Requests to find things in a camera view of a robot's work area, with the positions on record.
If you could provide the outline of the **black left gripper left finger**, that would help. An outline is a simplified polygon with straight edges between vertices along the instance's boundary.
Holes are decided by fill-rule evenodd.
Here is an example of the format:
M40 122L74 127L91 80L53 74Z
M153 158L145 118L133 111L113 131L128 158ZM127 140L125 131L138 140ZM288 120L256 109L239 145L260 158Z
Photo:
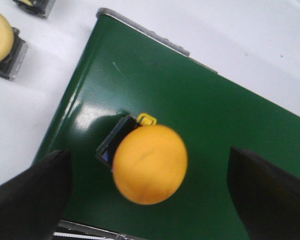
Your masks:
M0 240L51 240L73 188L69 151L55 150L0 185Z

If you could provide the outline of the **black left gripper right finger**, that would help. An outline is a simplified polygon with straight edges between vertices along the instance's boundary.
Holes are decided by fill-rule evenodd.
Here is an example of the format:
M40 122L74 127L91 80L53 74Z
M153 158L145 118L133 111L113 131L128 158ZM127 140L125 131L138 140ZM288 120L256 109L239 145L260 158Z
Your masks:
M227 187L251 240L300 240L300 179L249 149L232 147Z

